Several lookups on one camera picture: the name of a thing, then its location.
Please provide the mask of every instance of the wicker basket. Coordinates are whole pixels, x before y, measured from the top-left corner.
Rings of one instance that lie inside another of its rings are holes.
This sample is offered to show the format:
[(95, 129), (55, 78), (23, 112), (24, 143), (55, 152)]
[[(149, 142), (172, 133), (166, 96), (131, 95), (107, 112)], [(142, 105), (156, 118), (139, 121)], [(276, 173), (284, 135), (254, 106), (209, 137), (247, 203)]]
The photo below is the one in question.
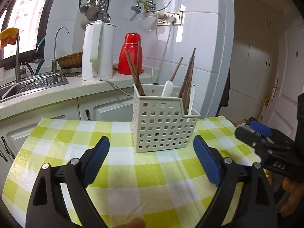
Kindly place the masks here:
[(66, 55), (56, 60), (63, 69), (80, 68), (82, 66), (82, 52)]

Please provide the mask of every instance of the white wardrobe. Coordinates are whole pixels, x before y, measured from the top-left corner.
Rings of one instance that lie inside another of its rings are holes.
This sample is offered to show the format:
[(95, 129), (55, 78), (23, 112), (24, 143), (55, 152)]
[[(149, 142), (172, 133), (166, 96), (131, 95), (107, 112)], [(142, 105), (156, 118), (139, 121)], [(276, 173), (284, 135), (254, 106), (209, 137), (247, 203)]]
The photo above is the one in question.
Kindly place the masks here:
[(258, 118), (263, 101), (271, 94), (282, 18), (279, 11), (260, 1), (235, 0), (229, 103), (219, 113), (232, 122)]

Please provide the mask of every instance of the table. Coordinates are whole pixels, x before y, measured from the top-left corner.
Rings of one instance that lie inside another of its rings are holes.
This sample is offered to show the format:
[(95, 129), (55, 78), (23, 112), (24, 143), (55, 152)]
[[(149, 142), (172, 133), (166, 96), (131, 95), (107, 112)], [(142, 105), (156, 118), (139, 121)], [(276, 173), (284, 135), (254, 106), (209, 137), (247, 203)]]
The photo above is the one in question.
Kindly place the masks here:
[[(80, 158), (103, 135), (110, 140), (110, 151), (87, 191), (109, 227), (135, 217), (144, 218), (147, 228), (195, 227), (216, 191), (193, 150), (198, 134), (239, 164), (260, 161), (234, 137), (235, 127), (223, 116), (199, 120), (186, 148), (142, 154), (135, 153), (130, 125), (42, 119), (17, 154), (4, 186), (2, 199), (15, 219), (25, 227), (30, 193), (43, 163), (59, 166)], [(80, 224), (67, 187), (61, 185), (70, 217)], [(225, 223), (233, 217), (241, 186), (236, 187)]]

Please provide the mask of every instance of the screw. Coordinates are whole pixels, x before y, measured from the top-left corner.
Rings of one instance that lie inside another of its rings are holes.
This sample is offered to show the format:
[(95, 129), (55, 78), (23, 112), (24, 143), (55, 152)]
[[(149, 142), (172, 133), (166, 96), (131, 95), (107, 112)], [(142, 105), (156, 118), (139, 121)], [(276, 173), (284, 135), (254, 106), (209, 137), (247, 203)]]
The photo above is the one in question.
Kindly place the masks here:
[(232, 164), (232, 159), (231, 158), (224, 158), (224, 162), (226, 164)]
[(258, 162), (255, 162), (255, 163), (253, 164), (253, 166), (254, 166), (255, 168), (257, 168), (257, 169), (260, 169), (260, 168), (262, 167), (261, 164), (258, 163)]
[(72, 160), (71, 160), (71, 164), (73, 164), (73, 165), (76, 165), (76, 164), (78, 164), (79, 163), (79, 159), (78, 158), (73, 158)]
[(49, 164), (48, 163), (45, 163), (42, 165), (42, 169), (46, 170), (47, 168), (49, 168)]

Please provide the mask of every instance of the white electric kettle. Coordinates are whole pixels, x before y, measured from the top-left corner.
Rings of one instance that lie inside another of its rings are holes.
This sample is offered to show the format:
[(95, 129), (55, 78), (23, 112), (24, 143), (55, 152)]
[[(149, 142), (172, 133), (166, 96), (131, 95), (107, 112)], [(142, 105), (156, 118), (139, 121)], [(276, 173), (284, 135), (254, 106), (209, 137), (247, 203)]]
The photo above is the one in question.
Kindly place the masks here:
[(86, 26), (82, 53), (84, 81), (112, 78), (115, 28), (115, 25), (103, 21), (95, 21)]

